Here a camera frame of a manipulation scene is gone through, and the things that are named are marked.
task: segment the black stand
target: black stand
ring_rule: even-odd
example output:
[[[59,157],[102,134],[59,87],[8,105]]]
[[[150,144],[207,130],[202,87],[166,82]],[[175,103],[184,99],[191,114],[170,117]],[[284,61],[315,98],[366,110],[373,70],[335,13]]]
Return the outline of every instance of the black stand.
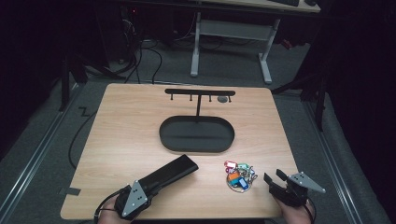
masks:
[[[234,139],[233,125],[225,119],[219,117],[200,116],[201,101],[203,95],[225,97],[221,103],[231,102],[234,91],[201,91],[201,90],[180,90],[166,89],[166,93],[185,94],[198,96],[197,110],[195,116],[173,116],[166,119],[160,127],[161,142],[165,147],[177,152],[222,152],[227,150]]]

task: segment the wooden table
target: wooden table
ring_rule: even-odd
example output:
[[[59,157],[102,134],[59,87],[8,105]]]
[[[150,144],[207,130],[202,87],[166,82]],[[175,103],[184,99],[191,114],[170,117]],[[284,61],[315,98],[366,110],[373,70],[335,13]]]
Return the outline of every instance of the wooden table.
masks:
[[[262,180],[264,173],[284,186],[276,168],[297,173],[271,92],[264,88],[110,84],[81,155],[61,211],[65,219],[92,218],[109,194],[140,179],[182,153],[161,143],[162,122],[174,115],[195,115],[196,97],[170,95],[167,88],[235,91],[231,103],[203,96],[202,116],[228,120],[235,130],[231,147],[220,154],[190,153],[199,170],[166,187],[139,219],[278,217],[280,210]],[[234,192],[226,184],[224,162],[245,162],[258,174],[252,188]]]

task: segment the keychain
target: keychain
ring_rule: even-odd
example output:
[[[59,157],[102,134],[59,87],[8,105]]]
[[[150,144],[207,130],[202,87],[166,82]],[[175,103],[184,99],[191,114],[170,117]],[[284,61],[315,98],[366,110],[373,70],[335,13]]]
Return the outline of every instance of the keychain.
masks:
[[[227,173],[226,182],[228,187],[235,192],[243,193],[250,189],[253,181],[257,178],[253,166],[247,163],[224,162]]]

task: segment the metal frame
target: metal frame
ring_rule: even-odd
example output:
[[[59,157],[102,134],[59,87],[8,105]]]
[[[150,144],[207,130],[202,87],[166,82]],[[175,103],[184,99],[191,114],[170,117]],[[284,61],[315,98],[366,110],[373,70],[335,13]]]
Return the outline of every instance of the metal frame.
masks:
[[[268,69],[267,56],[274,42],[277,27],[280,19],[275,19],[272,26],[253,25],[227,21],[201,20],[201,13],[197,13],[195,26],[195,43],[191,61],[191,76],[198,77],[199,70],[199,42],[201,35],[218,35],[224,37],[254,39],[265,41],[263,53],[259,54],[259,61],[262,67],[262,76],[266,84],[271,84],[271,74]]]

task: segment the small black object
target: small black object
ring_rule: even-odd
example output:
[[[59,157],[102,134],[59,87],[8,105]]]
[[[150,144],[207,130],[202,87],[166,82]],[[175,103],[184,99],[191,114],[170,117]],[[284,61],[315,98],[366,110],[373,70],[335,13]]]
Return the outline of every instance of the small black object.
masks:
[[[314,7],[317,4],[315,0],[304,0],[309,6]]]
[[[268,0],[268,1],[276,2],[276,3],[280,3],[280,4],[292,6],[292,7],[297,7],[298,4],[300,3],[300,0]]]

